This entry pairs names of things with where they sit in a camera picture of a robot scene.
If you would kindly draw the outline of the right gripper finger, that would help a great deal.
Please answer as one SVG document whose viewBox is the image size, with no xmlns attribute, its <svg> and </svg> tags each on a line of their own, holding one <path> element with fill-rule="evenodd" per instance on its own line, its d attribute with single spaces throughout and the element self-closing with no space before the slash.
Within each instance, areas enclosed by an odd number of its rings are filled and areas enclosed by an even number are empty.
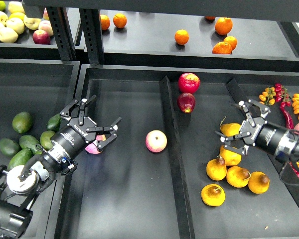
<svg viewBox="0 0 299 239">
<path fill-rule="evenodd" d="M 219 131 L 214 131 L 223 144 L 224 149 L 246 156 L 249 146 L 244 142 L 244 139 L 249 136 L 249 132 L 235 134 L 233 136 L 226 136 Z"/>
<path fill-rule="evenodd" d="M 246 122 L 248 122 L 251 127 L 256 127 L 256 119 L 260 118 L 261 122 L 263 122 L 267 115 L 271 112 L 269 106 L 253 99 L 229 104 L 239 108 L 243 112 Z"/>
</svg>

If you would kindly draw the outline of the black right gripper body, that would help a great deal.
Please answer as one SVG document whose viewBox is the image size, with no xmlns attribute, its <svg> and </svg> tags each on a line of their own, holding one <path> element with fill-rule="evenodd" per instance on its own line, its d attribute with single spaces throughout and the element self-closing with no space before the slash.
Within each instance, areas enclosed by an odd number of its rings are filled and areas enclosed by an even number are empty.
<svg viewBox="0 0 299 239">
<path fill-rule="evenodd" d="M 248 133 L 243 138 L 247 146 L 254 146 L 273 155 L 276 159 L 290 159 L 299 153 L 299 136 L 289 129 L 266 121 L 262 117 L 244 120 L 240 132 Z"/>
</svg>

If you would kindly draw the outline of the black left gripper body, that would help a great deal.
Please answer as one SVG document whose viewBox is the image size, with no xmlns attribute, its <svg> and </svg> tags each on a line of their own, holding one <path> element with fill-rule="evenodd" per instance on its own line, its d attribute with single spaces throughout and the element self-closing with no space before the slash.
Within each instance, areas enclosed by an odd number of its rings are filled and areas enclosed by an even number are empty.
<svg viewBox="0 0 299 239">
<path fill-rule="evenodd" d="M 47 154 L 58 163 L 59 172 L 74 171 L 77 167 L 75 157 L 96 139 L 96 134 L 87 128 L 97 124 L 89 117 L 72 118 L 66 126 L 51 137 L 52 148 Z"/>
</svg>

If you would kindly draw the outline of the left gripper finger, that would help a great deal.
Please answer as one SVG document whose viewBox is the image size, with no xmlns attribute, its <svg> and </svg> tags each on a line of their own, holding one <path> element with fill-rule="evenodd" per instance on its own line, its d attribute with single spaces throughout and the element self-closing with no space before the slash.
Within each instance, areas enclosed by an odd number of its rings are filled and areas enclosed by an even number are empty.
<svg viewBox="0 0 299 239">
<path fill-rule="evenodd" d="M 118 117 L 110 126 L 91 126 L 86 128 L 86 132 L 88 134 L 88 145 L 92 143 L 96 136 L 98 135 L 105 135 L 105 141 L 98 141 L 97 148 L 100 152 L 102 152 L 108 145 L 114 142 L 117 138 L 117 130 L 118 124 L 121 122 L 122 118 Z"/>
<path fill-rule="evenodd" d="M 61 110 L 60 116 L 62 119 L 70 122 L 77 119 L 79 125 L 84 124 L 85 109 L 96 100 L 96 95 L 90 98 L 82 98 L 81 100 L 73 99 L 68 105 Z"/>
</svg>

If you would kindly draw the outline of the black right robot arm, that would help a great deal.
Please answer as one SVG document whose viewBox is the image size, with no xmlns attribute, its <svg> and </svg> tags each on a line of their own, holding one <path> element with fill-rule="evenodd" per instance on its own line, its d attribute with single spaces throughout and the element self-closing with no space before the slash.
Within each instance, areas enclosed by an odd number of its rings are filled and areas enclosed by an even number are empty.
<svg viewBox="0 0 299 239">
<path fill-rule="evenodd" d="M 246 156 L 249 147 L 272 155 L 277 161 L 291 164 L 299 172 L 299 130 L 287 129 L 267 121 L 269 106 L 253 99 L 230 103 L 245 115 L 239 133 L 233 136 L 215 131 L 225 149 Z"/>
</svg>

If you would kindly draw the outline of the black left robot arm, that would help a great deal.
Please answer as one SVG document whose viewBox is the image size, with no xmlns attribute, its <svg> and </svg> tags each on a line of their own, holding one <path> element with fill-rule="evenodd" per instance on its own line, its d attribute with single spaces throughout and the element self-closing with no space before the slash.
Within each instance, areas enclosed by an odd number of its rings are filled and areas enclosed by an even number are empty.
<svg viewBox="0 0 299 239">
<path fill-rule="evenodd" d="M 52 185 L 57 175 L 66 176 L 77 168 L 75 158 L 88 145 L 101 152 L 116 140 L 117 118 L 110 126 L 98 126 L 86 116 L 96 96 L 73 99 L 61 112 L 66 125 L 51 137 L 52 147 L 36 145 L 41 152 L 25 164 L 8 168 L 0 166 L 0 239 L 18 239 L 27 230 L 32 219 L 31 210 L 38 196 Z"/>
</svg>

